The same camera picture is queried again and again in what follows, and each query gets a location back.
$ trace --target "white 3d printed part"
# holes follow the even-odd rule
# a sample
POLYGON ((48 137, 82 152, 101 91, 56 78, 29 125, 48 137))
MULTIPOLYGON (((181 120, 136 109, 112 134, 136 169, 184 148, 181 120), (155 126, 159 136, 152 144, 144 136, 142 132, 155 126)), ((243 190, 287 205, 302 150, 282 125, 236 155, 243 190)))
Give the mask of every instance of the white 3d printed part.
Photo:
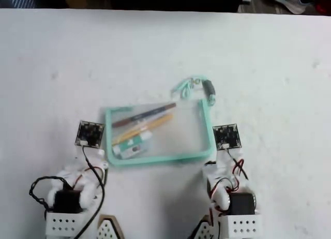
POLYGON ((221 216, 222 238, 256 238, 262 236, 261 215, 221 216))
POLYGON ((115 229, 109 220, 103 220, 97 234, 97 239, 119 239, 115 229))

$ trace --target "black wire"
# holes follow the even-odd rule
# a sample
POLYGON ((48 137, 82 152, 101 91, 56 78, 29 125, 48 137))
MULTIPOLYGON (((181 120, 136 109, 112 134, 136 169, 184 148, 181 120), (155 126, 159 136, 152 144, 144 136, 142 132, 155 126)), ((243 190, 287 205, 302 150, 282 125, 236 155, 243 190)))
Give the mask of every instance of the black wire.
POLYGON ((248 180, 247 174, 246 172, 243 170, 242 166, 238 163, 238 161, 232 157, 232 155, 230 155, 229 150, 226 150, 226 152, 228 152, 229 156, 231 157, 231 159, 234 161, 234 163, 236 164, 237 167, 239 167, 239 169, 242 171, 242 173, 244 174, 245 178, 248 180))
POLYGON ((94 218, 97 216, 98 212, 100 211, 100 209, 102 207, 102 204, 103 204, 103 201, 104 201, 104 184, 102 183, 102 180, 101 180, 100 176, 98 175, 97 171, 95 170, 95 168, 89 162, 89 160, 88 160, 88 158, 85 154, 84 148, 85 148, 85 146, 82 146, 82 150, 83 150, 83 154, 85 156, 85 160, 87 162, 88 167, 91 168, 92 172, 95 174, 96 178, 99 181, 99 184, 100 184, 101 189, 102 189, 102 197, 101 197, 101 201, 100 201, 100 204, 99 204, 97 210, 94 212, 93 216, 89 219, 89 221, 85 224, 85 226, 81 229, 81 231, 74 237, 74 239, 78 239, 85 232, 85 230, 88 228, 88 226, 90 226, 90 224, 92 223, 94 218))
POLYGON ((33 190, 35 189, 36 185, 38 184, 39 181, 42 181, 42 180, 59 180, 59 181, 62 181, 63 182, 63 188, 64 189, 69 189, 69 190, 72 190, 72 187, 68 184, 68 182, 62 178, 62 177, 58 177, 58 176, 44 176, 44 177, 40 177, 40 178, 37 178, 32 184, 31 184, 31 187, 30 187, 30 191, 29 191, 29 195, 34 199, 36 200, 39 204, 42 204, 43 207, 45 208, 45 212, 44 212, 44 218, 46 220, 46 212, 49 212, 51 211, 52 209, 48 206, 47 202, 45 201, 44 198, 39 198, 37 197, 36 195, 34 195, 33 193, 33 190))
POLYGON ((218 222, 218 239, 221 236, 221 223, 218 222))
POLYGON ((216 178, 216 180, 217 179, 219 179, 217 182, 216 182, 216 184, 214 185, 214 187, 213 187, 213 190, 215 190, 215 188, 216 188, 216 186, 220 183, 220 182, 222 182, 223 180, 228 180, 229 182, 230 182, 230 184, 231 184, 231 187, 232 187, 232 190, 234 189, 234 187, 233 187, 233 184, 232 184, 232 182, 231 182, 231 180, 229 179, 229 178, 227 178, 227 177, 219 177, 219 178, 216 178))

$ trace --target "pen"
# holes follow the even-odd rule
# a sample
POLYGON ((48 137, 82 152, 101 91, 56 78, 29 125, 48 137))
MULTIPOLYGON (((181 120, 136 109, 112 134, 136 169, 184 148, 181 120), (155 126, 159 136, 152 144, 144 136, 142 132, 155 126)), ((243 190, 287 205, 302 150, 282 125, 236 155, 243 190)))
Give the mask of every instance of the pen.
POLYGON ((151 116, 151 115, 155 115, 157 113, 163 112, 163 111, 168 110, 170 108, 173 108, 175 106, 176 106, 176 103, 170 103, 166 106, 162 106, 162 107, 159 107, 159 108, 156 108, 156 109, 153 109, 153 110, 150 110, 150 111, 146 111, 144 113, 141 113, 141 114, 138 114, 138 115, 135 115, 135 116, 128 117, 126 119, 117 121, 117 122, 112 124, 112 127, 113 128, 121 127, 121 126, 127 125, 131 122, 134 122, 134 121, 140 120, 142 118, 145 118, 147 116, 151 116))

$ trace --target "robotic hand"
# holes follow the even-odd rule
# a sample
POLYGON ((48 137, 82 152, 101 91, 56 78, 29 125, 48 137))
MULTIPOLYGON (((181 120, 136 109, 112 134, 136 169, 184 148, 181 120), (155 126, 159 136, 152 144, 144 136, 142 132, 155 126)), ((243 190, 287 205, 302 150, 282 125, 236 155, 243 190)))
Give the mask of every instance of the robotic hand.
POLYGON ((243 169, 236 125, 216 129, 217 159, 202 169, 210 198, 209 216, 200 221, 190 239, 261 237, 262 216, 257 194, 243 169))
MULTIPOLYGON (((105 184, 107 178, 108 163, 103 159, 104 151, 97 150, 97 154, 90 155, 89 161, 94 166, 99 177, 105 184)), ((88 209, 96 194, 98 194, 99 181, 83 157, 78 157, 74 163, 65 166, 56 176, 64 178, 76 192, 79 192, 79 206, 81 209, 88 209)), ((54 208, 57 195, 63 189, 60 180, 52 180, 52 189, 48 193, 47 203, 54 208)))

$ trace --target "pencil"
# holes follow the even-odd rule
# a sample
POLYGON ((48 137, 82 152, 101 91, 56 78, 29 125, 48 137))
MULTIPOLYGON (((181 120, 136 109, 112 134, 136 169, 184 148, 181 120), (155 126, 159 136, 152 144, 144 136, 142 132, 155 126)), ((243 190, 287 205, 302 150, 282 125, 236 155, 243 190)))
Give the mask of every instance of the pencil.
POLYGON ((137 121, 139 119, 145 118, 147 116, 151 116, 151 115, 155 115, 157 113, 163 112, 163 111, 168 110, 170 108, 173 108, 175 106, 176 106, 176 103, 170 103, 170 104, 168 104, 166 106, 158 107, 156 109, 153 109, 153 110, 150 110, 150 111, 146 111, 144 113, 141 113, 141 114, 138 114, 138 115, 135 115, 135 116, 128 117, 126 119, 117 121, 117 122, 115 122, 115 123, 112 124, 112 127, 113 128, 121 127, 121 126, 127 125, 127 124, 129 124, 131 122, 134 122, 134 121, 137 121))
POLYGON ((160 125, 162 125, 163 123, 169 121, 170 119, 172 119, 173 117, 173 114, 168 114, 168 115, 165 115, 159 119, 156 119, 148 124, 146 124, 144 127, 142 128, 139 128, 139 129, 135 129, 133 131, 130 131, 128 133, 126 133, 125 135, 121 136, 120 138, 114 140, 112 142, 112 146, 116 145, 116 144, 119 144, 121 142, 124 142, 132 137, 135 137, 137 136, 138 134, 140 134, 141 132, 145 131, 145 130, 150 130, 150 129, 154 129, 160 125))

